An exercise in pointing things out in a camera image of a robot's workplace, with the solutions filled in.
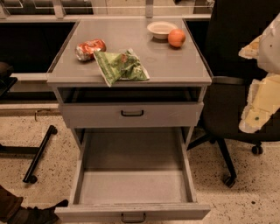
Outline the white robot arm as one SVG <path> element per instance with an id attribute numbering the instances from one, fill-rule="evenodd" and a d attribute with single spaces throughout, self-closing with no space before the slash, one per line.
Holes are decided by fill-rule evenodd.
<path id="1" fill-rule="evenodd" d="M 239 123 L 242 132 L 254 133 L 280 109 L 280 14 L 262 35 L 239 51 L 239 56 L 255 59 L 258 67 L 267 72 L 264 79 L 252 81 Z"/>

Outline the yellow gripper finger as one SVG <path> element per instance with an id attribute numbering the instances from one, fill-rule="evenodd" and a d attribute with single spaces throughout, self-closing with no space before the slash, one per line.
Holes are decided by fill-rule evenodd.
<path id="1" fill-rule="evenodd" d="M 247 105 L 239 123 L 239 130 L 255 133 L 280 109 L 280 75 L 269 73 L 249 86 Z"/>
<path id="2" fill-rule="evenodd" d="M 239 52 L 238 55 L 240 57 L 243 57 L 244 59 L 258 59 L 259 56 L 259 42 L 261 37 L 258 36 L 255 38 L 252 42 L 250 42 L 248 45 L 243 47 Z"/>

